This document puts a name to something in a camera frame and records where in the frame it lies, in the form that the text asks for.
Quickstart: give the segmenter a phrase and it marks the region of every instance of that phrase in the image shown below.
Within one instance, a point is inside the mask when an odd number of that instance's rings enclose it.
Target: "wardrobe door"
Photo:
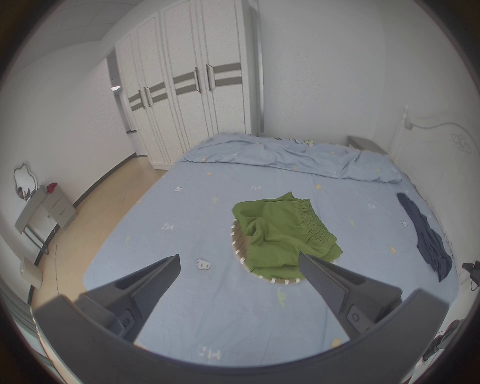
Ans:
[[[208,86],[212,92],[218,132],[245,132],[239,20],[235,0],[200,0],[200,7]]]
[[[154,16],[137,29],[140,67],[144,76],[145,96],[155,117],[168,159],[175,163],[185,152],[183,137],[176,123],[169,85],[165,84],[163,52],[159,48],[158,17]]]
[[[160,144],[152,129],[150,119],[145,107],[145,95],[143,95],[140,80],[135,67],[135,53],[133,51],[132,35],[126,36],[116,46],[117,61],[119,65],[122,85],[132,109],[132,116],[136,129],[142,137],[142,141],[152,164],[165,164]]]
[[[163,40],[169,81],[175,92],[179,123],[186,144],[193,148],[209,137],[208,123],[199,84],[200,56],[193,39],[190,1],[182,1],[162,12]]]

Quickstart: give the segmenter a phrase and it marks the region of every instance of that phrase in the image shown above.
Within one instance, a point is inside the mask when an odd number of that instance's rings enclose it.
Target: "wooden floor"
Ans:
[[[59,293],[76,300],[86,291],[83,277],[100,247],[128,211],[165,173],[154,170],[147,158],[136,157],[88,195],[77,207],[78,216],[66,231],[58,231],[48,246],[49,254],[40,261],[43,283],[41,289],[34,291],[32,309]],[[51,356],[51,349],[46,349],[62,377],[68,383],[75,382],[58,358]]]

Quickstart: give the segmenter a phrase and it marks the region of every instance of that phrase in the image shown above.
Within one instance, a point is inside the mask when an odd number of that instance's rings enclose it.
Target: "white headboard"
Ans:
[[[471,135],[458,126],[408,130],[405,118],[406,114],[389,157],[437,216],[463,284],[469,273],[462,264],[474,263],[480,254],[479,148]]]

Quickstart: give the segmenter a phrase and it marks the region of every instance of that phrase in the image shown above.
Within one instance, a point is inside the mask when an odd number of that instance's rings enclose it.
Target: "dark blue clothing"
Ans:
[[[398,193],[397,197],[417,230],[419,238],[417,248],[425,261],[438,274],[438,281],[442,281],[452,269],[452,258],[445,252],[442,238],[430,228],[427,218],[420,213],[413,201],[404,193]]]

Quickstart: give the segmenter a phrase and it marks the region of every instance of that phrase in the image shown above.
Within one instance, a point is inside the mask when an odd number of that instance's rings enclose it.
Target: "gray stripe panel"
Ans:
[[[165,83],[160,83],[160,84],[154,85],[153,87],[150,87],[150,93],[156,92],[156,91],[158,91],[162,88],[165,88]]]
[[[160,101],[160,100],[165,100],[166,98],[168,98],[167,94],[163,93],[161,95],[153,97],[152,98],[152,103],[156,103],[157,101]]]
[[[240,63],[218,65],[213,67],[213,73],[229,72],[229,71],[238,71],[241,70]]]
[[[128,99],[128,101],[132,102],[132,101],[135,101],[136,99],[139,99],[140,98],[140,94],[137,93],[136,95],[133,95],[132,97],[130,97]]]
[[[194,85],[189,85],[183,88],[176,89],[175,92],[177,93],[177,95],[181,95],[181,94],[196,91],[196,90],[197,90],[197,86],[194,84]]]
[[[174,77],[173,78],[173,83],[176,84],[176,83],[180,83],[182,81],[190,80],[190,79],[194,79],[194,78],[195,78],[195,75],[193,74],[193,72],[190,72],[190,73],[186,73],[184,75]]]
[[[132,111],[136,111],[138,108],[143,108],[143,104],[142,103],[139,103],[139,104],[135,104],[133,107],[132,107]]]
[[[241,77],[230,77],[228,79],[215,80],[215,86],[221,87],[222,85],[241,84]]]

